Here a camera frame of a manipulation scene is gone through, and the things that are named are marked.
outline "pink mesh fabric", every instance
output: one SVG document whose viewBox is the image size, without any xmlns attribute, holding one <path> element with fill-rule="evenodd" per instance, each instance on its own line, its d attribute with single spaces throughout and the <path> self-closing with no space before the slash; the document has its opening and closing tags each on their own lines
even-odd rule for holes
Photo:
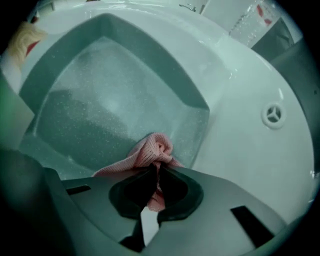
<svg viewBox="0 0 320 256">
<path fill-rule="evenodd" d="M 156 171 L 159 172 L 161 163 L 172 166 L 183 167 L 181 163 L 175 160 L 171 152 L 173 145 L 170 139 L 164 134 L 155 132 L 142 139 L 128 154 L 127 158 L 108 165 L 93 174 L 94 177 L 103 177 L 111 173 L 123 172 L 132 168 L 148 167 L 153 164 Z M 165 208 L 165 200 L 159 186 L 159 176 L 157 189 L 147 204 L 151 211 L 159 212 Z"/>
</svg>

